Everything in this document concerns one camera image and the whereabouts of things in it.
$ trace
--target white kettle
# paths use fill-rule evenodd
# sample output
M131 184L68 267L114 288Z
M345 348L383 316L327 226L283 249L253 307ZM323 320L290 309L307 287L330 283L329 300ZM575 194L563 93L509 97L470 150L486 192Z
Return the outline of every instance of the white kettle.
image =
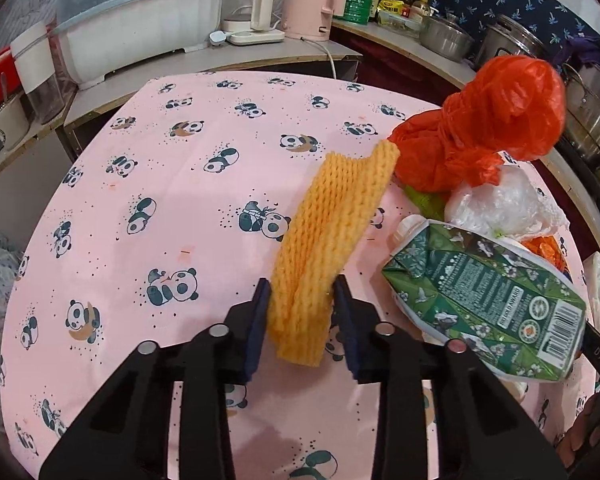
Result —
M221 29L235 44L281 41L285 34L271 27L273 0L222 0Z

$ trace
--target pot lid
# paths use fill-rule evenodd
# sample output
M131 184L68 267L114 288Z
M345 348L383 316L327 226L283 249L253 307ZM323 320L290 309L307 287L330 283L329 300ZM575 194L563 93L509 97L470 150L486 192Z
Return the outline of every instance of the pot lid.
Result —
M544 43L534 33L532 33L524 25L510 18L509 16L506 16L504 14L498 14L498 16L496 17L496 25L502 25L505 30L510 29L515 32L519 32L522 36L528 38L528 40L532 43L535 43L538 46L544 48Z
M447 20L447 19L441 18L439 16L425 16L424 19L431 20L433 22L439 23L440 25L445 25L446 27L452 28L454 31L460 32L461 34L465 34L469 38L471 38L471 35L466 30L464 30L464 28L460 27L457 23L453 22L452 20Z

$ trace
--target pink tablecloth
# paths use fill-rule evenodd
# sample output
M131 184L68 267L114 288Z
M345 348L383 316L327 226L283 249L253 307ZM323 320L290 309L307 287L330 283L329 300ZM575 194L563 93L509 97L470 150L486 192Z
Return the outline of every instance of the pink tablecloth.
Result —
M14 455L37 477L66 427L139 342L189 340L250 298L259 277L270 276L325 153L367 156L405 117L430 108L300 75L148 82L67 174L27 248L2 343L2 410ZM533 167L521 166L548 193ZM388 237L410 212L391 184L344 270L353 295L399 325L406 318L379 269ZM573 239L567 230L560 236L586 297ZM316 479L369 478L379 389L354 383L335 332L319 368L279 361L267 342L247 389L228 388L239 479L286 479L304 466ZM567 387L532 384L524 407L553 440L593 386L592 368L578 363ZM427 420L435 478L430 410ZM176 478L175 453L169 464Z

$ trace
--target red plastic bag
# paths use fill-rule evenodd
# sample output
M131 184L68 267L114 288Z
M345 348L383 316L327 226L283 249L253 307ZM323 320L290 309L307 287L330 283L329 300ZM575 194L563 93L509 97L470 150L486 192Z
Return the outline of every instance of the red plastic bag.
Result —
M389 140L400 149L395 174L422 192L498 185L497 152L535 160L554 146L564 127L564 85L547 62L499 56L462 91L397 126Z

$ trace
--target metal screw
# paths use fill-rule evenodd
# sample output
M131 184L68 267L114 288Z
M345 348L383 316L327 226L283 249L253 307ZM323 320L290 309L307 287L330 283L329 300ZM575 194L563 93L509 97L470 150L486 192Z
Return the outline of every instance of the metal screw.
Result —
M209 327L209 335L211 337L222 337L228 333L229 327L227 325L223 325L222 323Z
M461 339L451 339L446 346L455 354L462 354L466 352L466 343Z
M155 352L155 349L158 348L158 345L154 341L142 341L138 345L138 351L142 355L149 355Z
M395 332L395 326L393 326L391 323L383 321L382 323L378 323L376 325L376 332L378 332L380 335L391 335Z

